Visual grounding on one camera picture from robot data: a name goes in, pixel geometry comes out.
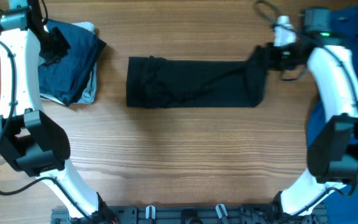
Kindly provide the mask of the black polo shirt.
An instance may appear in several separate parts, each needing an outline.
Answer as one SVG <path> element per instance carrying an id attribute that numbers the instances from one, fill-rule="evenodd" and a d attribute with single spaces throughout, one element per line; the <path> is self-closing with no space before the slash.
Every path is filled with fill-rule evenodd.
<path id="1" fill-rule="evenodd" d="M 135 108 L 254 108 L 264 98 L 265 49 L 245 61 L 129 57 L 126 103 Z"/>

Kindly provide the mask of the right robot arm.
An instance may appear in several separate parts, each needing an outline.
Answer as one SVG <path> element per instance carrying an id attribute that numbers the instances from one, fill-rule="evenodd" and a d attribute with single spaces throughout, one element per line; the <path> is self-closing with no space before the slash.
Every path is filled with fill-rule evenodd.
<path id="1" fill-rule="evenodd" d="M 308 147 L 306 170 L 274 199 L 275 219 L 281 222 L 309 216 L 333 192 L 350 197 L 358 185 L 358 78 L 352 51 L 330 18 L 329 9 L 309 8 L 299 31 L 281 12 L 270 19 L 275 33 L 270 67 L 285 71 L 305 65 L 324 111 L 322 130 Z"/>

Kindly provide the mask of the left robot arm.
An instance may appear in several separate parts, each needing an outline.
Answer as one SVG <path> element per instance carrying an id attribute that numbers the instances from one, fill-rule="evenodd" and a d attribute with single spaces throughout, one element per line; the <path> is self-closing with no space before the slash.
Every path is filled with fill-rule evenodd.
<path id="1" fill-rule="evenodd" d="M 47 185 L 70 223 L 117 223 L 70 160 L 66 132 L 44 113 L 38 67 L 59 62 L 70 49 L 60 30 L 46 24 L 43 1 L 11 1 L 0 10 L 0 156 L 34 184 Z"/>

